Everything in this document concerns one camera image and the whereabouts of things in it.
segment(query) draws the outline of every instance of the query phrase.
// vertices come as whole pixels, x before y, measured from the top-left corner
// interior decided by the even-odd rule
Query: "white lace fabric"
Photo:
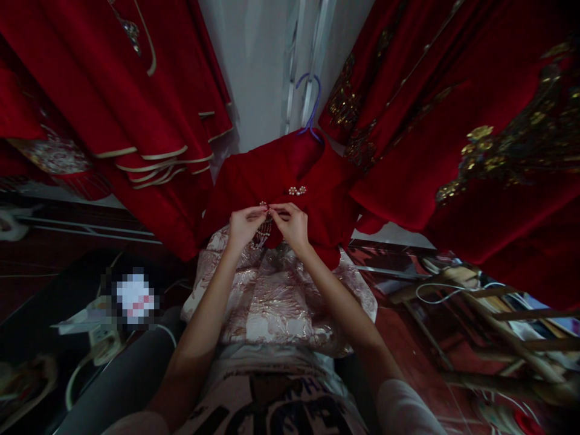
[[[193,292],[181,318],[191,319],[218,267],[228,242],[229,225],[212,235],[199,255]],[[375,321],[377,302],[348,255],[341,249],[336,277]],[[222,344],[268,343],[305,346],[333,358],[352,353],[326,309],[302,262],[286,242],[276,249],[244,249],[226,308]]]

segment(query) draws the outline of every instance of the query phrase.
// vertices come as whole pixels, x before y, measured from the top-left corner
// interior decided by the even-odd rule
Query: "red garment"
[[[199,8],[184,0],[0,0],[0,33],[100,160],[119,200],[191,259],[211,190],[208,141],[232,127]]]
[[[293,202],[308,214],[308,239],[329,269],[338,266],[338,245],[350,242],[358,206],[347,195],[359,170],[340,157],[325,139],[320,144],[309,133],[290,133],[224,162],[199,231],[199,245],[226,225],[232,211],[259,205]],[[291,187],[306,187],[300,196]],[[268,248],[282,234],[272,224]]]
[[[565,106],[576,104],[569,91],[575,84],[573,57],[571,50],[557,50],[573,27],[556,2],[464,0],[432,43],[455,2],[401,2],[405,3],[399,20],[393,4],[375,3],[320,124],[338,140],[349,137],[347,157],[368,170],[350,192],[366,210],[357,229],[372,233],[393,221],[423,232],[437,247],[451,249],[486,271],[486,262],[494,255],[506,249],[513,253],[512,242],[532,234],[580,194],[580,177],[556,170],[573,168],[563,156],[558,160],[543,149],[545,162],[532,155],[534,164],[532,157],[527,163],[535,166],[531,171],[524,171],[524,158],[518,158],[518,153],[530,152],[530,144],[547,148],[560,142],[566,143],[568,156],[577,155],[578,135],[570,132],[578,119],[565,126],[561,115]],[[376,60],[372,54],[379,47]],[[559,78],[550,79],[558,95],[546,97],[546,104],[527,113],[526,106],[541,99],[544,74],[551,67],[559,71]],[[548,122],[564,132],[562,138],[552,134],[539,143],[533,133],[526,133]],[[467,135],[481,132],[480,127],[493,128],[470,145]],[[508,128],[517,138],[513,143]],[[500,149],[496,145],[501,141],[505,145]],[[494,144],[489,152],[483,151],[487,144]],[[479,172],[473,178],[458,178],[462,161],[461,176],[473,176],[468,167]],[[502,165],[509,169],[502,170]],[[508,186],[517,178],[518,185]],[[443,188],[451,182],[457,188],[453,196],[445,197]],[[437,201],[438,195],[446,199]],[[580,234],[580,227],[574,228]],[[574,238],[558,242],[555,251],[562,264],[576,252]],[[520,267],[527,261],[523,257],[502,255],[503,260],[506,257],[511,271],[530,272]],[[569,281],[563,289],[544,280],[553,263],[554,258],[545,263],[535,278],[517,279],[506,270],[490,269],[495,279],[523,284],[520,290],[554,308],[565,308],[568,295],[558,295],[572,293],[573,285]]]
[[[21,175],[20,184],[30,179],[58,184],[87,201],[111,194],[89,157],[71,139],[66,121],[1,37],[0,101],[0,137],[7,139],[0,156],[0,176],[11,177],[7,185]],[[8,147],[18,150],[21,157],[15,158]],[[26,159],[42,173],[24,164]]]

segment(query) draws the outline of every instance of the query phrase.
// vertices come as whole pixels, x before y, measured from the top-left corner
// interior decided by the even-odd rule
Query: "clothing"
[[[201,397],[175,434],[367,433],[332,360],[300,347],[226,347],[218,353]],[[385,381],[377,404],[385,434],[445,434],[405,382]],[[169,431],[160,415],[141,412],[118,421],[104,435],[137,433]]]
[[[229,221],[232,211],[259,205],[293,202],[308,214],[308,240],[330,270],[338,266],[339,244],[348,246],[357,204],[347,195],[359,170],[340,157],[327,139],[320,144],[311,134],[290,133],[224,162],[202,221],[198,247]],[[291,187],[306,189],[290,195]],[[266,240],[277,247],[282,234],[272,225]]]
[[[181,318],[190,321],[222,258],[229,225],[214,233],[199,255],[192,294]],[[340,250],[335,276],[374,322],[378,304],[348,255]],[[293,344],[333,358],[352,352],[326,304],[286,242],[277,248],[244,248],[238,261],[219,342]]]
[[[195,0],[0,1],[0,33],[116,197],[183,261],[230,102]]]
[[[578,58],[561,7],[375,2],[320,125],[367,172],[350,191],[359,231],[392,221],[484,272],[509,258],[488,273],[564,309],[580,302],[573,278],[546,277],[578,256],[580,222],[557,248],[529,240],[580,195]]]
[[[0,36],[0,138],[6,138],[0,155],[0,176],[24,176],[63,187],[87,201],[111,194],[104,177],[74,141],[72,130],[46,97],[26,67]],[[40,171],[15,159],[12,147]]]

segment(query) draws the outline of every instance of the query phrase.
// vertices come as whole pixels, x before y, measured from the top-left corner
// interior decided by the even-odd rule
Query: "chair leg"
[[[550,405],[574,406],[579,400],[570,382],[550,384],[531,379],[522,381],[504,376],[464,372],[441,372],[441,376],[449,385],[529,398]]]

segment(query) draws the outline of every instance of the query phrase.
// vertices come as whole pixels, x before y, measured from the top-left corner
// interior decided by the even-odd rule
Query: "purple hanger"
[[[300,87],[300,83],[302,83],[302,80],[306,76],[308,76],[309,74],[310,74],[309,72],[306,72],[302,75],[302,77],[300,77],[300,80],[298,81],[298,83],[296,83],[296,89],[298,89]],[[310,119],[306,123],[306,127],[304,127],[302,130],[300,130],[296,134],[296,136],[300,136],[301,134],[305,133],[306,131],[310,131],[312,136],[314,136],[318,140],[318,142],[322,143],[323,140],[318,137],[318,135],[314,132],[314,130],[312,130],[312,125],[314,124],[314,115],[316,114],[316,109],[318,108],[318,104],[320,102],[320,94],[322,92],[322,86],[320,85],[320,79],[318,78],[318,76],[316,74],[314,75],[314,79],[318,83],[318,95],[316,97],[316,102],[314,103],[314,108],[312,109],[312,114],[310,115]]]

